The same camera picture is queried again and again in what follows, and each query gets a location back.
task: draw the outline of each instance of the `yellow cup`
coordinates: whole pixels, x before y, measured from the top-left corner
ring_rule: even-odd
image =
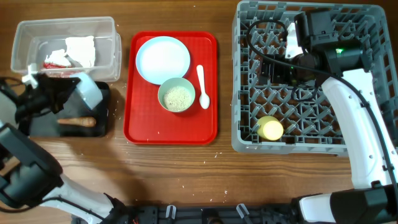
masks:
[[[260,126],[257,134],[266,140],[276,141],[284,134],[284,127],[273,116],[263,116],[257,124]]]

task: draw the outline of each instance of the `gray dish rack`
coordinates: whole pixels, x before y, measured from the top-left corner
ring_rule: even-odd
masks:
[[[259,56],[246,42],[248,27],[260,19],[277,19],[286,27],[294,16],[311,9],[328,8],[341,40],[357,38],[372,60],[371,71],[377,102],[395,147],[398,146],[398,77],[383,8],[375,5],[320,4],[302,2],[241,1],[232,24],[233,99],[232,146],[238,152],[288,154],[315,152],[347,156],[337,118],[319,89],[309,102],[290,98],[292,86],[260,85]],[[265,54],[284,54],[282,28],[274,23],[259,24],[252,31],[252,44]],[[307,98],[313,89],[299,89],[296,98]],[[258,119],[275,116],[285,133],[279,141],[257,135]]]

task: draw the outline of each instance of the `rice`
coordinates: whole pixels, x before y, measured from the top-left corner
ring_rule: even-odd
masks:
[[[187,109],[191,103],[189,91],[182,86],[175,86],[165,93],[163,97],[166,108],[173,112]]]

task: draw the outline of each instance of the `wooden table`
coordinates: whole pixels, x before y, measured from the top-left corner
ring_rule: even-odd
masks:
[[[0,4],[1,75],[12,75],[11,49],[20,21],[111,16],[121,35],[121,78],[111,85],[111,111],[117,109],[117,112],[109,121],[111,130],[108,135],[96,139],[35,139],[60,161],[64,173],[71,179],[130,205],[236,205],[241,202],[260,205],[352,188],[348,158],[313,154],[240,154],[231,147],[231,24],[238,1],[24,2],[31,1],[3,0]],[[391,39],[398,37],[396,3],[346,2],[382,4]],[[217,38],[220,125],[217,138],[209,146],[135,146],[125,140],[122,126],[129,44],[133,35],[141,30],[203,30]],[[0,214],[1,224],[69,222],[69,214],[53,208],[36,208],[18,215]]]

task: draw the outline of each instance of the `green light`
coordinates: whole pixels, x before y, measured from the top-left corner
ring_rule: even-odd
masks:
[[[341,54],[344,51],[344,49],[336,49],[336,53]]]

